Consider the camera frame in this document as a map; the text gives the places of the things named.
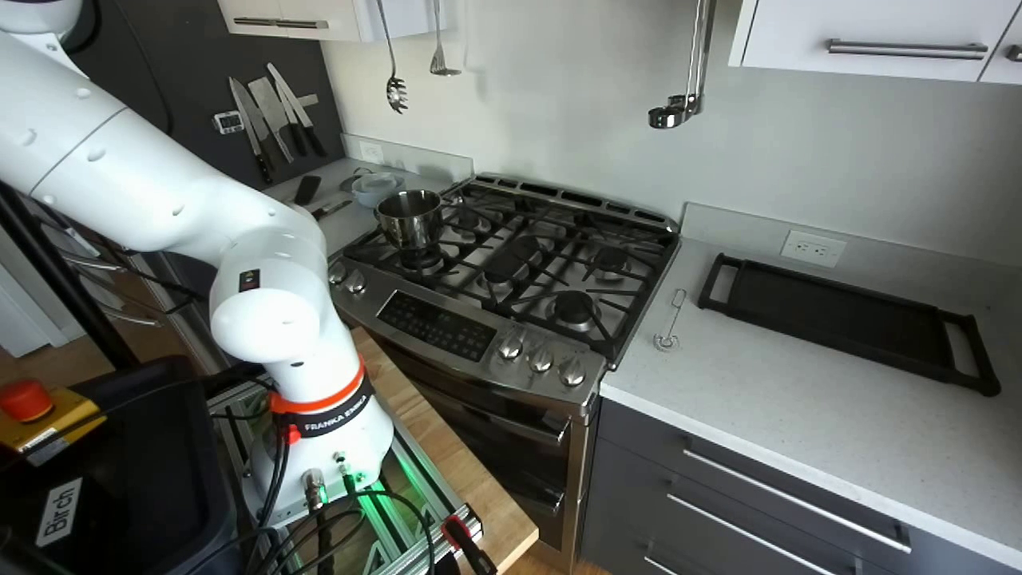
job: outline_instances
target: stainless steel range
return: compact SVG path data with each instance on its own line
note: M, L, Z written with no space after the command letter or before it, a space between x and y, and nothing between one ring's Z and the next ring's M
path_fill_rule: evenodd
M677 251L677 223L568 189L477 176L439 243L370 234L333 259L338 310L575 562L591 410Z

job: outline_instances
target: white countertop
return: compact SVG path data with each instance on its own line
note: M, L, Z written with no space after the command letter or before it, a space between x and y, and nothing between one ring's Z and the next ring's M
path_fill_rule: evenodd
M995 401L700 310L714 259L683 243L602 397L1022 568L1022 378L991 322Z

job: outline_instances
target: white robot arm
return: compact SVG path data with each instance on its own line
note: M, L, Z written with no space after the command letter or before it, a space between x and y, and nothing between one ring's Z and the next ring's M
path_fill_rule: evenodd
M322 231L91 85L58 45L78 5L0 0L0 178L127 251L168 251L218 270L214 341L265 365L277 391L272 410L295 422L270 523L295 518L309 474L338 485L376 481L394 422L330 300Z

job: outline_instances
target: kitchen counter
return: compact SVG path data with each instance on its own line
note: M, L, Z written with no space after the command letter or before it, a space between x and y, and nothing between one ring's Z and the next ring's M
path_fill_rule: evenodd
M444 418L420 397L408 378L384 354L384 348L355 329L358 354L386 414L408 427L451 490L474 504L484 521L484 551L507 572L536 540L536 523L490 475L474 451L444 425Z
M1022 378L991 320L995 401L700 310L717 252L683 243L602 397L1022 568Z

